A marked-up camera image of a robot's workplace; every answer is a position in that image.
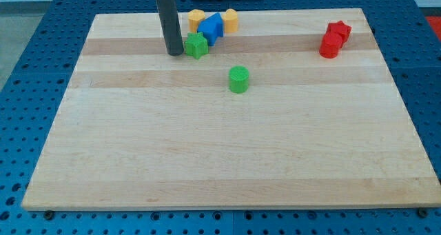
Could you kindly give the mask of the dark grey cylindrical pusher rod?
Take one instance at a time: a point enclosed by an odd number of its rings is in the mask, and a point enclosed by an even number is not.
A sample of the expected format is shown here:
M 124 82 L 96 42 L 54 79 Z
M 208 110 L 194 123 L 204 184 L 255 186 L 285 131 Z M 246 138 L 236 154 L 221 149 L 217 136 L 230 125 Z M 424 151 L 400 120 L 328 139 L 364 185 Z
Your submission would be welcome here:
M 184 53 L 176 0 L 156 0 L 167 53 L 179 56 Z

